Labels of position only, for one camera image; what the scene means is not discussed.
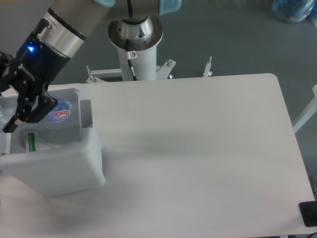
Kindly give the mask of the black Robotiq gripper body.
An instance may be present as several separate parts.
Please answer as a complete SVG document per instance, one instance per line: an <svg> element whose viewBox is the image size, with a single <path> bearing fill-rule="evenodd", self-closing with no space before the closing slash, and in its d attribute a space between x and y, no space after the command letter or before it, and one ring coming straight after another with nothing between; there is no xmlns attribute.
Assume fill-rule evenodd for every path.
<svg viewBox="0 0 317 238"><path fill-rule="evenodd" d="M27 37L9 63L9 73L5 76L5 89L12 87L17 93L22 92L27 82L26 98L35 98L56 78L69 62L70 57L64 56L52 47L40 41L35 32Z"/></svg>

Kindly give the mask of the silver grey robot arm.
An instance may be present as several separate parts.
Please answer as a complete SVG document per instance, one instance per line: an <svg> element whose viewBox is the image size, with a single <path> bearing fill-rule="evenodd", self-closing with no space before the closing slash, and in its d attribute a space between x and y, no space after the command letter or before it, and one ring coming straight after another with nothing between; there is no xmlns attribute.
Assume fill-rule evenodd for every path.
<svg viewBox="0 0 317 238"><path fill-rule="evenodd" d="M152 48L163 35L159 16L181 8L179 0L56 0L15 56L0 55L0 90L13 89L17 107L2 128L38 123L57 106L48 87L102 20L110 40L125 53Z"/></svg>

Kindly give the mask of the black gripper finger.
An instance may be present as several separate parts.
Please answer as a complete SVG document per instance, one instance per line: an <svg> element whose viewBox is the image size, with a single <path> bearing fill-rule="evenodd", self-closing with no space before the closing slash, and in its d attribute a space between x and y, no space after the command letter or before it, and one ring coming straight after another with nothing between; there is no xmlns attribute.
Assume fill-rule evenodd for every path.
<svg viewBox="0 0 317 238"><path fill-rule="evenodd" d="M14 57L8 53L0 52L0 95L10 88L12 73L10 73L11 63Z"/></svg>
<svg viewBox="0 0 317 238"><path fill-rule="evenodd" d="M3 127L4 133L13 133L17 127L25 123L39 123L57 105L58 100L52 97L46 90L39 96L31 100L26 97L26 92L19 93L17 96L17 108L15 114Z"/></svg>

